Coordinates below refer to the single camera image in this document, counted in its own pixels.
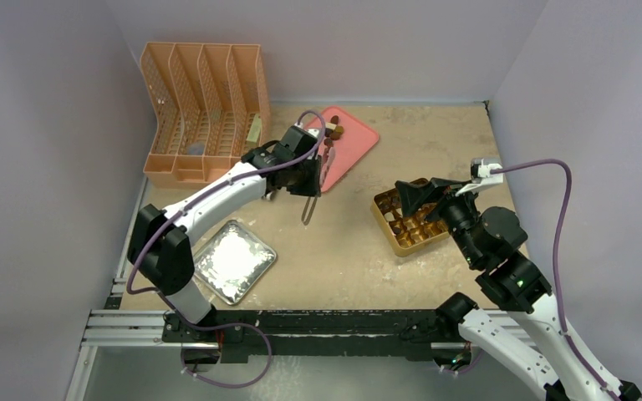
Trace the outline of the pink tongs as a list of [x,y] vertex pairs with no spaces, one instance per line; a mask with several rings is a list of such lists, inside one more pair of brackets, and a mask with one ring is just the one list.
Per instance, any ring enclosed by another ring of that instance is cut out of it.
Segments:
[[310,196],[307,198],[303,208],[302,215],[301,215],[301,222],[303,223],[304,226],[307,226],[310,223],[313,217],[315,207],[317,205],[317,201],[318,201],[317,196],[314,196],[314,197]]

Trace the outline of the gold chocolate box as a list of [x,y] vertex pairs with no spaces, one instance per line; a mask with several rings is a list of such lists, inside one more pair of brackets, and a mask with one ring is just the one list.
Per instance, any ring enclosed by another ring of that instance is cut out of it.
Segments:
[[426,221],[436,203],[423,205],[414,215],[402,214],[399,192],[393,188],[374,196],[371,212],[394,254],[406,257],[450,237],[442,221]]

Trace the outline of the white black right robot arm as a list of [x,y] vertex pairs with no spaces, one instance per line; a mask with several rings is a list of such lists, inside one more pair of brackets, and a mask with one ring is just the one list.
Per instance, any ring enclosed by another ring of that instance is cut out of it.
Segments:
[[523,341],[494,323],[458,292],[439,308],[437,332],[477,345],[525,383],[540,400],[638,400],[631,382],[616,378],[558,316],[557,293],[540,269],[520,252],[527,240],[516,214],[493,206],[479,211],[476,193],[462,182],[433,178],[426,184],[396,181],[403,216],[432,204],[427,221],[441,221],[468,266],[479,271],[483,294],[532,339]]

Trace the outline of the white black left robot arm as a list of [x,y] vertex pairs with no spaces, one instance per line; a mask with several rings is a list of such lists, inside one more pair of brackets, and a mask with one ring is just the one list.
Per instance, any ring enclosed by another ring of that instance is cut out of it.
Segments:
[[204,342],[216,330],[215,308],[195,284],[192,247],[213,226],[246,204],[275,190],[308,198],[321,194],[324,129],[295,124],[280,140],[249,150],[222,177],[173,205],[142,207],[136,214],[127,258],[185,319],[183,330]]

